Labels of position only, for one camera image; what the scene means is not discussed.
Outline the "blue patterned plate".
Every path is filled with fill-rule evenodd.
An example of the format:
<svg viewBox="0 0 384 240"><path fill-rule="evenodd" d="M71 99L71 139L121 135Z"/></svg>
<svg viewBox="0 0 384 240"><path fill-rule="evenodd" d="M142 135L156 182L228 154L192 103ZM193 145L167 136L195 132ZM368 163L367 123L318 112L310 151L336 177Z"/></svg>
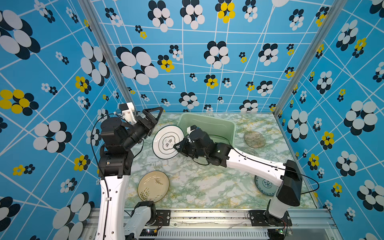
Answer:
<svg viewBox="0 0 384 240"><path fill-rule="evenodd" d="M270 181L267 181L264 178L255 176L254 178L257 189L266 196L273 197L278 189L278 187L272 184Z"/></svg>

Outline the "white black-rimmed flower plate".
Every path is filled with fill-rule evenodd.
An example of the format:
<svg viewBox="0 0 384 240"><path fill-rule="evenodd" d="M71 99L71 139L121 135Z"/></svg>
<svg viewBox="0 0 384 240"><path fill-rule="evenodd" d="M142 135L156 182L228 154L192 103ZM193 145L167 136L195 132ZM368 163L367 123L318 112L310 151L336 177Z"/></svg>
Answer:
<svg viewBox="0 0 384 240"><path fill-rule="evenodd" d="M184 139L182 129L175 125L161 128L153 139L152 149L156 157L162 160L174 158L178 151L174 146Z"/></svg>

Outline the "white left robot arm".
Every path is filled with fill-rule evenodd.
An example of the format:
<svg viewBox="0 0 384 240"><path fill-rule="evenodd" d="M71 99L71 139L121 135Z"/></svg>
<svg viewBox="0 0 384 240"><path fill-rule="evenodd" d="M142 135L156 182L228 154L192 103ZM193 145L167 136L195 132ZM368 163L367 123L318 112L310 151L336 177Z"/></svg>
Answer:
<svg viewBox="0 0 384 240"><path fill-rule="evenodd" d="M97 159L101 179L101 204L97 240L137 240L147 224L156 221L156 207L152 201L136 204L124 224L126 188L135 155L132 148L149 137L164 109L144 109L135 114L132 103L119 106L122 114L114 114L101 123L104 144Z"/></svg>

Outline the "beige bamboo print plate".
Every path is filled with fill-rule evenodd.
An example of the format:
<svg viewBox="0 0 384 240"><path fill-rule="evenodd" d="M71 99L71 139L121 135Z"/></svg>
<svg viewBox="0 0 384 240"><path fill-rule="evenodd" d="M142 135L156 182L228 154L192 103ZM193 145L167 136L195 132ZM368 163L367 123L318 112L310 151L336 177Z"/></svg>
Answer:
<svg viewBox="0 0 384 240"><path fill-rule="evenodd" d="M161 171L147 173L139 182L138 195L142 201L159 202L170 188L168 176Z"/></svg>

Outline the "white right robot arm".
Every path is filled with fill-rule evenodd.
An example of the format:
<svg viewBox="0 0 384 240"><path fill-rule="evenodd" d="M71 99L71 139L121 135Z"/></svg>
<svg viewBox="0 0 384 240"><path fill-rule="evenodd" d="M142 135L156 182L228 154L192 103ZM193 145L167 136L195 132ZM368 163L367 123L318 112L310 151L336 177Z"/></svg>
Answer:
<svg viewBox="0 0 384 240"><path fill-rule="evenodd" d="M278 190L265 212L266 218L283 219L289 208L300 205L303 178L294 161L281 163L264 160L231 145L214 143L211 139L184 138L173 148L186 157L204 157L212 165L245 171L277 186Z"/></svg>

